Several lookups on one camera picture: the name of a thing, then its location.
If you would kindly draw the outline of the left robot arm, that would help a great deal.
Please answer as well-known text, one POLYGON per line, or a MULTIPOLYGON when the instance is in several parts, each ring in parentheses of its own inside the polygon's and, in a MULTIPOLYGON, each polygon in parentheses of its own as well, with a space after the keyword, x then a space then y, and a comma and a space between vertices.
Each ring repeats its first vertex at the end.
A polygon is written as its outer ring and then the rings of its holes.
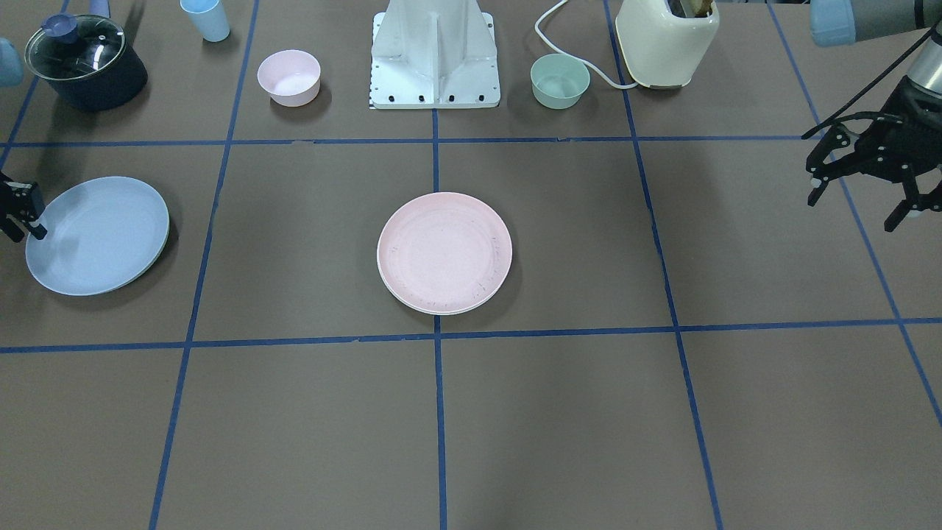
POLYGON ((921 30, 921 39, 893 61, 914 61, 876 111, 850 112, 844 105, 805 132, 822 138, 807 156, 812 191, 808 205, 831 183, 853 174, 867 174, 902 186, 904 198, 885 219, 894 231, 905 218, 940 210, 940 188, 923 192, 918 178, 940 167, 941 43, 938 1, 813 1, 810 31, 822 47, 921 30))

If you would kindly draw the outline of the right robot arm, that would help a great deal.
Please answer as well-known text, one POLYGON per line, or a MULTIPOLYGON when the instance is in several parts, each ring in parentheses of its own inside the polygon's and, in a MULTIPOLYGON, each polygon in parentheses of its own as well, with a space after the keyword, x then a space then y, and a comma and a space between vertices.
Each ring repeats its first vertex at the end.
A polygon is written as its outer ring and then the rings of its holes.
MULTIPOLYGON (((24 79, 24 65, 14 45, 1 39, 1 86, 17 86, 24 79)), ((40 223, 45 201, 37 183, 14 181, 1 174, 1 229, 11 241, 20 242, 30 234, 45 239, 48 230, 40 223)))

